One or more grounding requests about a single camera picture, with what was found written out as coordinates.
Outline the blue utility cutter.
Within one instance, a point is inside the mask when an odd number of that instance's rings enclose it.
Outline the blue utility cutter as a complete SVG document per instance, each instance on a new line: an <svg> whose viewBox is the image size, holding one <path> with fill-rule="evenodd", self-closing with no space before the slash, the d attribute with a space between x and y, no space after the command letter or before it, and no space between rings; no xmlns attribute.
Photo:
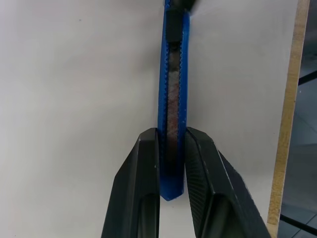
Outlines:
<svg viewBox="0 0 317 238"><path fill-rule="evenodd" d="M163 0L158 139L160 194L171 201L184 191L190 13L197 0Z"/></svg>

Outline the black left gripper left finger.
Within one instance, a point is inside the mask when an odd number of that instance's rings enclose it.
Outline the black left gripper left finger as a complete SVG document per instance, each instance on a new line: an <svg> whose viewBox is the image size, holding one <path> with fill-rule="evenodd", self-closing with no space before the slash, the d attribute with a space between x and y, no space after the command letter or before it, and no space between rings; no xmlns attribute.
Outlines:
<svg viewBox="0 0 317 238"><path fill-rule="evenodd" d="M159 211L159 144L150 128L115 175L101 238L158 238Z"/></svg>

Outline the light wooden table edge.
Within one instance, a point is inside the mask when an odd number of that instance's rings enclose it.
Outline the light wooden table edge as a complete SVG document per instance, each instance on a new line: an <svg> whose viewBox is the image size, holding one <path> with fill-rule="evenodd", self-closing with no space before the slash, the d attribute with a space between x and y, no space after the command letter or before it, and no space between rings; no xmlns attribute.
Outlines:
<svg viewBox="0 0 317 238"><path fill-rule="evenodd" d="M297 0L266 227L277 238L310 0Z"/></svg>

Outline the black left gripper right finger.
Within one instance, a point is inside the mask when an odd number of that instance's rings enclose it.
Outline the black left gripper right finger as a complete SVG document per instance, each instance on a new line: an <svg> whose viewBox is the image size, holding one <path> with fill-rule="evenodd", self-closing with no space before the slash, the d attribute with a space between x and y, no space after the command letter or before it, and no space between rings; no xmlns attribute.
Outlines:
<svg viewBox="0 0 317 238"><path fill-rule="evenodd" d="M196 238L271 238L240 174L192 127L185 134L185 168Z"/></svg>

